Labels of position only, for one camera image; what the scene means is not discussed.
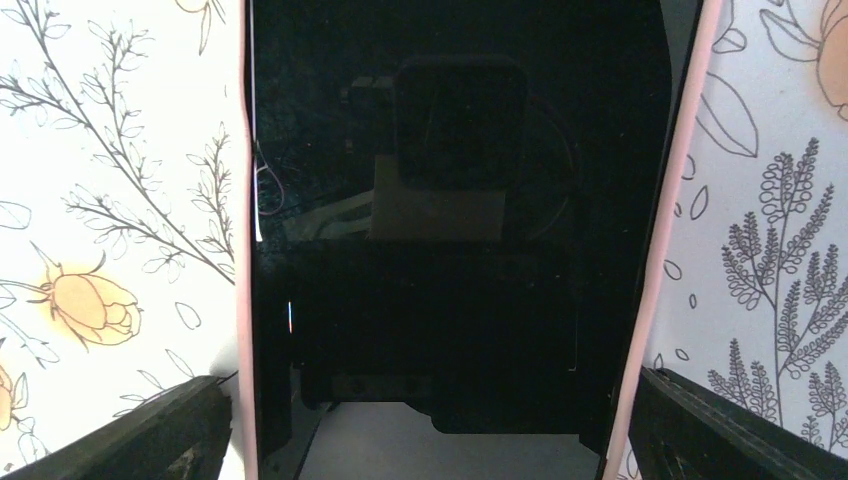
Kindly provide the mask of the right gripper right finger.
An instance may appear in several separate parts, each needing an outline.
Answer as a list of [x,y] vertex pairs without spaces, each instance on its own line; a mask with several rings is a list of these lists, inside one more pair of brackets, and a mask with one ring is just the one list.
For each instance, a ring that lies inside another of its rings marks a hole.
[[644,479],[847,477],[845,459],[666,369],[641,369],[629,437]]

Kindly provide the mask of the black phone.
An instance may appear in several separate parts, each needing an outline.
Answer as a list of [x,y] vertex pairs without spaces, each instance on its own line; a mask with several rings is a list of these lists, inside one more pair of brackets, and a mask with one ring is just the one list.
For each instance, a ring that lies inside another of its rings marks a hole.
[[718,1],[252,1],[257,479],[333,404],[606,465]]

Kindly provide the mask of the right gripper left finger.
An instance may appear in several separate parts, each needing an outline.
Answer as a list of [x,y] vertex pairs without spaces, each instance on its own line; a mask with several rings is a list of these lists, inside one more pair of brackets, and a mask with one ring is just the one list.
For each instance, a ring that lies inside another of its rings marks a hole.
[[218,380],[196,377],[6,477],[213,480],[231,421],[232,401]]

